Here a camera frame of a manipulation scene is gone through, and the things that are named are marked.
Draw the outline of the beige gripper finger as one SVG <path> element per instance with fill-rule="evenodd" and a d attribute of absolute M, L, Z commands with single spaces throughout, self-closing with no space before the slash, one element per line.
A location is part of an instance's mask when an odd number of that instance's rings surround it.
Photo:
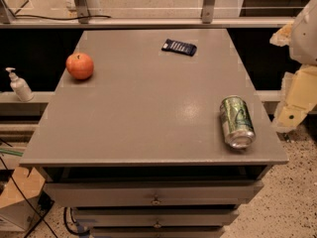
<path fill-rule="evenodd" d="M 275 32 L 269 42 L 278 47 L 288 46 L 291 41 L 292 23 L 288 23 Z"/>

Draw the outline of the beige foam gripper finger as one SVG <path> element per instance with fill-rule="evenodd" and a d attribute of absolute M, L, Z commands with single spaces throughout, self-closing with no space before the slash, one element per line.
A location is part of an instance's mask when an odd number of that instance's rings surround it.
<path fill-rule="evenodd" d="M 278 133 L 295 130 L 316 105 L 317 66 L 302 65 L 296 73 L 287 72 L 281 82 L 273 128 Z"/>

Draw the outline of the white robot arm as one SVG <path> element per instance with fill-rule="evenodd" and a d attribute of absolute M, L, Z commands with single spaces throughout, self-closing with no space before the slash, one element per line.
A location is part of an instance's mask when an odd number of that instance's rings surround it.
<path fill-rule="evenodd" d="M 275 32 L 269 42 L 289 46 L 290 58 L 301 64 L 295 73 L 284 75 L 272 121 L 276 132 L 288 133 L 317 106 L 317 0 L 310 0 L 294 21 Z"/>

